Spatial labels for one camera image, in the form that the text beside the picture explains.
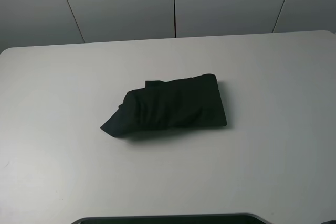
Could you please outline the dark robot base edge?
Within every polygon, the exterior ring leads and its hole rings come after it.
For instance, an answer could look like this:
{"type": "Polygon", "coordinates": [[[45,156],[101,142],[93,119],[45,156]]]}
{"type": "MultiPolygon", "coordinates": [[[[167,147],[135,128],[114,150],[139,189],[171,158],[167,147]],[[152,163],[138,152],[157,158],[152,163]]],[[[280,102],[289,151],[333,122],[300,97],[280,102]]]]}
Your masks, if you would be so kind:
{"type": "Polygon", "coordinates": [[[74,223],[269,223],[269,221],[248,213],[197,214],[167,216],[123,216],[85,217],[74,223]]]}

